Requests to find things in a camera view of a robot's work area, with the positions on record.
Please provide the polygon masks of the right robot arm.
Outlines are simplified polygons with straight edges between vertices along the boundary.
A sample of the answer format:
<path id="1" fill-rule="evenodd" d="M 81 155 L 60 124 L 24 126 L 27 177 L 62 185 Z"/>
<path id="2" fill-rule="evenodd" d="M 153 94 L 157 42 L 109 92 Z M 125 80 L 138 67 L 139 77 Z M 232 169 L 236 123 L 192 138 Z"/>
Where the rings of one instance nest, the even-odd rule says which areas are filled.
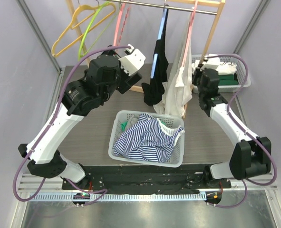
<path id="1" fill-rule="evenodd" d="M 205 186 L 215 187 L 220 179 L 244 180 L 264 175 L 271 170 L 271 141 L 253 133 L 232 112 L 226 99 L 219 93 L 219 75 L 215 69 L 196 68 L 195 84 L 200 108 L 226 133 L 234 148 L 229 161 L 211 165 L 203 175 Z"/>

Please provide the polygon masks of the blue striped tank top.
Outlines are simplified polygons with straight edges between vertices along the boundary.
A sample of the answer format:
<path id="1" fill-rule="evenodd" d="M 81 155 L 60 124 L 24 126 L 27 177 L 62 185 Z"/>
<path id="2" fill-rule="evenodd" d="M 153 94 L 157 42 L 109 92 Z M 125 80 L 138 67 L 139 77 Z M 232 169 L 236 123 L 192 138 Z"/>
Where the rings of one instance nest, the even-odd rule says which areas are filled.
<path id="1" fill-rule="evenodd" d="M 130 160 L 165 163 L 184 133 L 182 126 L 169 128 L 159 118 L 141 113 L 114 143 L 112 151 Z"/>

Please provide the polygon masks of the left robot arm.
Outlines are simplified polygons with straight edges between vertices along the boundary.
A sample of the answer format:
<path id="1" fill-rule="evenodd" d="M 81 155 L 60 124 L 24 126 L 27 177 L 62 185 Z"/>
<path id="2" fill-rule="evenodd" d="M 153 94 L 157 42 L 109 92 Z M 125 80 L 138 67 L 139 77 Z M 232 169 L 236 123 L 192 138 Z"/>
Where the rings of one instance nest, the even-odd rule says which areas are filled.
<path id="1" fill-rule="evenodd" d="M 29 159 L 27 168 L 32 175 L 69 179 L 80 190 L 89 185 L 84 168 L 66 159 L 58 147 L 68 133 L 91 110 L 103 106 L 114 91 L 124 94 L 142 78 L 138 71 L 144 65 L 144 54 L 129 45 L 126 55 L 120 57 L 116 52 L 118 48 L 109 46 L 97 51 L 98 56 L 90 61 L 82 78 L 67 79 L 44 127 L 30 143 L 19 146 L 21 155 Z"/>

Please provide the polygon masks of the green tank top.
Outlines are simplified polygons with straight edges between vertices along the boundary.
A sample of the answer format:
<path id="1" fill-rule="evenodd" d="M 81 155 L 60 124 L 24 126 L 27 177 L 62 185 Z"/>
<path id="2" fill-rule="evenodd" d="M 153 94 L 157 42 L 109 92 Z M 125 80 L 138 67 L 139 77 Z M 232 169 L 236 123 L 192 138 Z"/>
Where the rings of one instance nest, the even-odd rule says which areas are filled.
<path id="1" fill-rule="evenodd" d="M 127 126 L 127 123 L 128 123 L 128 121 L 125 121 L 125 122 L 123 122 L 123 123 L 121 124 L 121 129 L 122 129 L 123 132 L 125 131 L 125 128 L 126 128 L 126 126 Z"/>

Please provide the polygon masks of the yellow hanger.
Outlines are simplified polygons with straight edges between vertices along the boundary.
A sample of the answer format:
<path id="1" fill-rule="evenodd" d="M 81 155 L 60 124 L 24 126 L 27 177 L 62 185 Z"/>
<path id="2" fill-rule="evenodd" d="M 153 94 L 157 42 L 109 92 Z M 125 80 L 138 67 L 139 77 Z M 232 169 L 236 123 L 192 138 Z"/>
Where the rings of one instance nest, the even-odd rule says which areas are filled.
<path id="1" fill-rule="evenodd" d="M 98 37 L 94 41 L 94 43 L 96 43 L 97 40 L 100 39 L 101 35 L 103 35 L 103 33 L 106 31 L 106 29 L 110 26 L 110 24 L 117 16 L 116 6 L 114 3 L 111 3 L 109 1 L 106 1 L 101 5 L 98 4 L 96 6 L 83 4 L 83 5 L 79 5 L 76 9 L 74 8 L 73 2 L 71 0 L 67 0 L 66 4 L 71 14 L 71 21 L 69 25 L 65 28 L 65 30 L 62 32 L 62 34 L 59 36 L 59 38 L 52 45 L 51 54 L 53 57 L 57 58 L 58 56 L 62 55 L 65 51 L 67 51 L 69 48 L 71 48 L 75 43 L 80 42 L 80 46 L 78 49 L 78 59 L 81 59 L 81 57 L 85 56 L 85 54 L 87 54 L 91 50 L 90 47 L 87 48 L 85 45 L 85 40 L 88 33 L 91 32 L 96 27 L 98 27 L 108 18 L 111 18 L 109 23 L 105 26 L 105 28 L 102 30 L 100 35 L 98 35 Z M 96 17 L 99 15 L 101 10 L 106 7 L 112 7 L 113 9 L 101 20 L 95 23 L 94 21 Z M 64 38 L 66 33 L 70 30 L 75 30 L 78 37 L 57 53 L 56 47 L 58 43 L 62 40 L 62 38 Z"/>

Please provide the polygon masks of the grey tank top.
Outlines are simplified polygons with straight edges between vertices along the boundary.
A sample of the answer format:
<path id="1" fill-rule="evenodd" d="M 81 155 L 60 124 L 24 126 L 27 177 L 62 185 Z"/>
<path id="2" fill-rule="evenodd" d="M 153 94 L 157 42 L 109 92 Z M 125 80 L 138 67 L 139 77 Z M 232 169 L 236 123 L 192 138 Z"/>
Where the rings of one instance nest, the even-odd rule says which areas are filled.
<path id="1" fill-rule="evenodd" d="M 132 115 L 130 119 L 127 121 L 125 130 L 131 128 L 138 121 L 138 119 L 139 119 L 139 115 Z"/>

